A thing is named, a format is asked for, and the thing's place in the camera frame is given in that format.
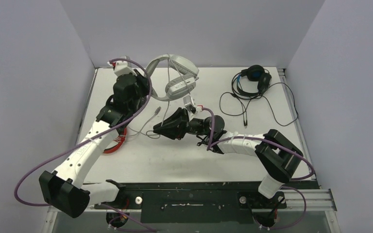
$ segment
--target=gray cable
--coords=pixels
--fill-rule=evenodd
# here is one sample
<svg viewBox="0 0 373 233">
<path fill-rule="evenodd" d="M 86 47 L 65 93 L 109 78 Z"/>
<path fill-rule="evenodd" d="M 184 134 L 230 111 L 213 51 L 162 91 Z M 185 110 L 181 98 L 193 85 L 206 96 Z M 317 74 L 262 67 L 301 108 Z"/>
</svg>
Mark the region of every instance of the gray cable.
<svg viewBox="0 0 373 233">
<path fill-rule="evenodd" d="M 170 82 L 170 62 L 169 62 L 169 59 L 168 59 L 168 82 Z M 167 112 L 168 112 L 168 109 L 169 109 L 169 108 L 170 108 L 170 102 L 168 101 L 167 109 L 165 110 L 164 117 L 162 118 L 161 126 L 164 124 L 165 116 L 167 115 Z M 152 119 L 154 119 L 154 117 L 155 117 L 156 115 L 158 115 L 159 110 L 161 110 L 161 107 L 159 107 L 158 109 L 156 109 L 155 114 L 154 114 L 151 118 L 149 118 L 149 119 L 147 120 L 147 122 L 145 122 L 145 124 L 141 127 L 141 129 L 140 129 L 139 131 L 133 130 L 133 129 L 131 129 L 131 127 L 128 126 L 128 129 L 130 129 L 130 130 L 136 132 L 136 134 L 134 134 L 134 135 L 129 135 L 129 136 L 127 136 L 127 137 L 133 137 L 133 136 L 137 136 L 137 135 L 139 135 L 139 134 L 142 134 L 142 135 L 147 136 L 147 137 L 150 138 L 150 139 L 159 139 L 159 138 L 161 137 L 160 134 L 148 134 L 149 132 L 153 132 L 153 130 L 148 130 L 148 131 L 146 131 L 145 133 L 142 132 L 142 130 L 144 129 L 144 127 L 145 127 L 145 126 L 146 126 L 146 125 L 147 125 L 147 124 L 148 124 Z"/>
</svg>

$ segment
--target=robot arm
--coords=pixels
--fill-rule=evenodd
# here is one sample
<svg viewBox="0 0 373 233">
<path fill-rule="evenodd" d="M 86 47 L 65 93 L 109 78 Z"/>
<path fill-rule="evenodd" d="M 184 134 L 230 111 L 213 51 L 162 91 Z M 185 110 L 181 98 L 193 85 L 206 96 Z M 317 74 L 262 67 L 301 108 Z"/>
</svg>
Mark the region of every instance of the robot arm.
<svg viewBox="0 0 373 233">
<path fill-rule="evenodd" d="M 195 117 L 195 114 L 191 115 L 191 111 L 198 112 L 198 109 L 200 109 L 200 107 L 195 108 L 193 105 L 192 102 L 186 104 L 184 109 L 178 108 L 162 125 L 155 125 L 153 132 L 173 140 L 181 140 L 186 133 L 194 134 L 201 139 L 201 142 L 197 144 L 198 146 L 202 144 L 208 145 L 212 119 L 210 117 L 206 119 L 191 118 L 191 116 Z M 214 145 L 211 148 L 212 152 L 257 156 L 268 172 L 262 180 L 258 191 L 266 198 L 271 199 L 283 184 L 290 181 L 301 160 L 284 150 L 276 152 L 277 147 L 263 141 L 252 140 L 251 138 L 272 141 L 301 156 L 303 156 L 302 152 L 277 130 L 271 129 L 266 134 L 258 135 L 232 133 L 224 130 L 225 123 L 222 117 L 215 116 L 214 119 L 213 142 L 223 139 L 227 140 Z"/>
<path fill-rule="evenodd" d="M 108 98 L 83 140 L 90 139 L 90 142 L 74 151 L 53 172 L 44 171 L 39 177 L 45 202 L 73 218 L 89 205 L 114 201 L 117 197 L 122 188 L 120 184 L 112 180 L 84 184 L 84 180 L 104 149 L 126 125 L 102 136 L 94 136 L 129 119 L 144 104 L 149 90 L 146 78 L 127 62 L 112 65 L 117 75 L 114 94 Z"/>
</svg>

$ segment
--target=headphone headband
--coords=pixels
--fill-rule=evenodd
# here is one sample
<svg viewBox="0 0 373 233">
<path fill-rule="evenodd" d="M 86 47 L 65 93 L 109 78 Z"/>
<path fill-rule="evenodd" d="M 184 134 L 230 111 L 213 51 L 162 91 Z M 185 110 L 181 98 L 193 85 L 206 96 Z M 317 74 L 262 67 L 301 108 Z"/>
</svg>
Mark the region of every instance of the headphone headband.
<svg viewBox="0 0 373 233">
<path fill-rule="evenodd" d="M 178 56 L 178 55 L 174 55 L 174 54 L 164 54 L 164 55 L 154 58 L 148 64 L 146 68 L 148 75 L 152 76 L 158 64 L 162 61 L 169 60 L 169 59 L 171 60 L 170 67 L 179 71 L 182 77 L 178 77 L 167 84 L 166 95 L 164 97 L 159 97 L 157 92 L 154 90 L 154 88 L 152 88 L 151 96 L 154 99 L 157 99 L 160 101 L 171 101 L 171 100 L 176 100 L 176 99 L 183 97 L 184 95 L 186 95 L 187 92 L 190 92 L 192 89 L 195 88 L 196 86 L 195 81 L 198 79 L 197 75 L 198 75 L 199 69 L 190 60 L 184 57 Z M 184 83 L 184 80 L 187 83 L 187 87 L 183 90 L 175 90 L 172 92 L 173 88 L 171 87 L 176 86 L 179 83 Z"/>
</svg>

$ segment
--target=cable connector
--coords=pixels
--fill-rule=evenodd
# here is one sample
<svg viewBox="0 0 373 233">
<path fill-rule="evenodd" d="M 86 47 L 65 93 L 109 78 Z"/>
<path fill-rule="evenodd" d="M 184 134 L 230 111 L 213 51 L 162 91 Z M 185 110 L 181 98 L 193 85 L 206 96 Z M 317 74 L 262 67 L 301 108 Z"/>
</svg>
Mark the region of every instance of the cable connector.
<svg viewBox="0 0 373 233">
<path fill-rule="evenodd" d="M 156 110 L 155 110 L 155 115 L 158 115 L 158 113 L 161 111 L 161 106 L 159 106 Z"/>
<path fill-rule="evenodd" d="M 183 98 L 184 106 L 188 112 L 188 119 L 191 121 L 198 113 L 203 111 L 202 105 L 195 105 L 194 99 L 188 95 Z"/>
</svg>

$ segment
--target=purple cable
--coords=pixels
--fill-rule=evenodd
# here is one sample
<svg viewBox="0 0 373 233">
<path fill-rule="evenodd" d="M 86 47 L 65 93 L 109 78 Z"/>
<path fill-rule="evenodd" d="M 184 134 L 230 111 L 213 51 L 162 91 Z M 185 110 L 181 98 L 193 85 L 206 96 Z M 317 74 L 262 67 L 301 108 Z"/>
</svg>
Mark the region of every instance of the purple cable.
<svg viewBox="0 0 373 233">
<path fill-rule="evenodd" d="M 121 214 L 122 216 L 125 216 L 125 217 L 127 217 L 128 219 L 134 221 L 134 222 L 137 223 L 138 225 L 143 226 L 143 227 L 145 227 L 146 229 L 148 229 L 147 231 L 145 231 L 145 230 L 128 230 L 128 229 L 119 229 L 119 228 L 117 228 L 117 230 L 124 230 L 123 232 L 140 232 L 140 231 L 141 231 L 141 232 L 158 232 L 158 230 L 155 230 L 154 228 L 151 228 L 151 227 L 149 227 L 149 226 L 143 224 L 142 222 L 136 220 L 136 219 L 135 219 L 134 217 L 132 217 L 132 216 L 127 215 L 126 213 L 122 212 L 122 211 L 119 210 L 119 209 L 116 209 L 116 208 L 114 208 L 114 207 L 112 207 L 112 206 L 105 205 L 105 204 L 101 204 L 100 206 L 104 206 L 104 207 L 106 207 L 106 208 L 108 208 L 108 209 L 110 209 L 110 210 L 113 210 L 113 211 L 115 211 L 115 212 Z"/>
<path fill-rule="evenodd" d="M 235 139 L 235 138 L 244 138 L 244 136 L 235 136 L 234 139 Z M 231 137 L 229 137 L 229 138 L 224 138 L 224 139 L 221 139 L 221 140 L 219 140 L 219 141 L 217 141 L 217 142 L 214 142 L 214 143 L 211 144 L 210 148 L 213 147 L 214 145 L 220 143 L 220 142 L 228 141 L 228 140 L 230 140 L 230 139 L 231 139 Z M 304 161 L 304 162 L 308 165 L 308 167 L 311 169 L 311 172 L 310 172 L 308 175 L 303 176 L 303 177 L 292 178 L 292 179 L 291 179 L 292 181 L 300 181 L 300 180 L 303 180 L 303 179 L 309 178 L 309 177 L 311 177 L 311 176 L 314 175 L 314 173 L 315 173 L 315 169 L 314 169 L 314 167 L 312 166 L 312 164 L 311 164 L 311 163 L 310 163 L 306 158 L 300 156 L 299 154 L 293 152 L 292 150 L 290 150 L 290 149 L 288 149 L 288 148 L 285 148 L 285 147 L 283 147 L 283 146 L 281 146 L 281 145 L 279 145 L 279 144 L 277 144 L 277 143 L 275 143 L 275 142 L 272 142 L 272 141 L 267 140 L 267 139 L 264 139 L 264 138 L 259 138 L 259 137 L 245 137 L 245 139 L 251 139 L 251 140 L 258 140 L 258 141 L 266 142 L 266 143 L 271 144 L 271 145 L 273 145 L 273 146 L 275 146 L 275 147 L 278 147 L 278 148 L 281 149 L 281 150 L 284 150 L 284 151 L 286 151 L 286 152 L 288 152 L 288 153 L 290 153 L 290 154 L 293 154 L 295 157 L 297 157 L 297 158 L 301 159 L 302 161 Z"/>
<path fill-rule="evenodd" d="M 211 114 L 211 133 L 209 134 L 209 141 L 208 141 L 208 147 L 206 147 L 206 150 L 210 150 L 212 147 L 212 138 L 214 137 L 214 128 L 215 128 L 215 116 L 214 112 L 209 108 L 202 108 L 202 110 L 208 111 Z"/>
<path fill-rule="evenodd" d="M 282 229 L 285 229 L 285 228 L 293 227 L 293 226 L 297 225 L 305 217 L 305 213 L 306 213 L 306 200 L 305 200 L 305 196 L 298 189 L 296 189 L 296 188 L 288 187 L 288 186 L 282 186 L 281 188 L 283 188 L 283 189 L 291 189 L 291 190 L 294 190 L 295 192 L 299 193 L 301 195 L 301 197 L 303 198 L 303 201 L 304 201 L 304 211 L 303 211 L 302 215 L 295 222 L 293 222 L 293 223 L 291 223 L 289 225 L 286 225 L 286 226 L 282 226 L 282 227 L 272 227 L 272 228 L 270 228 L 270 230 L 282 230 Z"/>
<path fill-rule="evenodd" d="M 146 76 L 147 76 L 148 84 L 149 84 L 149 93 L 148 93 L 147 99 L 146 99 L 146 101 L 145 101 L 145 104 L 144 104 L 144 105 L 143 105 L 143 106 L 142 106 L 142 107 L 141 107 L 141 108 L 140 108 L 136 113 L 134 113 L 134 115 L 132 115 L 132 117 L 130 117 L 129 119 L 123 121 L 122 123 L 120 123 L 120 124 L 118 124 L 118 125 L 116 125 L 116 126 L 110 128 L 109 130 L 105 130 L 104 132 L 101 132 L 101 133 L 99 133 L 99 134 L 93 136 L 93 137 L 91 138 L 92 140 L 95 140 L 96 138 L 98 138 L 98 137 L 100 137 L 100 136 L 102 136 L 102 135 L 104 135 L 104 134 L 107 134 L 107 133 L 109 133 L 109 132 L 111 132 L 111 131 L 113 131 L 113 130 L 116 130 L 117 128 L 123 126 L 124 124 L 130 122 L 130 121 L 131 121 L 132 119 L 134 119 L 134 118 L 135 118 L 139 113 L 141 113 L 142 110 L 144 110 L 144 108 L 147 106 L 147 104 L 148 104 L 148 102 L 149 102 L 149 100 L 150 100 L 150 98 L 151 98 L 151 93 L 152 93 L 152 82 L 151 82 L 151 77 L 149 76 L 149 74 L 147 74 L 146 70 L 145 70 L 145 69 L 144 69 L 140 64 L 138 64 L 137 62 L 134 62 L 134 61 L 132 61 L 132 60 L 125 59 L 125 58 L 115 58 L 115 59 L 110 60 L 109 63 L 113 63 L 113 62 L 115 62 L 115 61 L 125 61 L 125 62 L 129 62 L 129 63 L 132 63 L 132 64 L 136 65 L 137 67 L 139 67 L 139 68 L 140 68 L 140 69 L 141 69 L 141 70 L 146 74 Z M 28 171 L 24 176 L 22 176 L 22 178 L 20 178 L 19 182 L 18 182 L 18 183 L 16 184 L 16 186 L 15 186 L 15 189 L 14 189 L 14 196 L 15 196 L 15 199 L 16 199 L 17 201 L 19 201 L 20 203 L 24 204 L 24 205 L 29 205 L 29 206 L 50 206 L 49 204 L 46 204 L 46 203 L 45 203 L 45 204 L 37 204 L 37 203 L 31 203 L 31 202 L 28 202 L 28 201 L 24 201 L 24 200 L 22 200 L 22 199 L 19 197 L 19 195 L 18 195 L 18 190 L 19 190 L 20 185 L 24 182 L 24 180 L 25 180 L 29 175 L 31 175 L 34 171 L 38 170 L 38 169 L 39 169 L 40 167 L 42 167 L 43 165 L 45 165 L 45 164 L 47 164 L 47 163 L 50 163 L 50 162 L 52 162 L 53 160 L 58 159 L 58 158 L 60 158 L 60 157 L 62 157 L 62 156 L 64 156 L 64 155 L 66 155 L 66 154 L 69 154 L 69 153 L 73 152 L 74 150 L 78 149 L 79 147 L 85 145 L 86 143 L 88 143 L 88 142 L 90 142 L 90 141 L 91 141 L 90 139 L 85 140 L 85 141 L 83 141 L 83 142 L 77 144 L 76 146 L 72 147 L 71 149 L 69 149 L 69 150 L 67 150 L 67 151 L 65 151 L 65 152 L 63 152 L 63 153 L 60 153 L 60 154 L 58 154 L 58 155 L 56 155 L 56 156 L 54 156 L 54 157 L 52 157 L 52 158 L 50 158 L 50 159 L 48 159 L 48 160 L 46 160 L 46 161 L 44 161 L 44 162 L 38 164 L 36 167 L 34 167 L 34 168 L 32 168 L 30 171 Z"/>
<path fill-rule="evenodd" d="M 117 220 L 118 218 L 121 218 L 121 217 L 122 217 L 122 215 L 111 219 L 111 221 L 109 221 L 108 224 L 111 225 L 115 220 Z"/>
</svg>

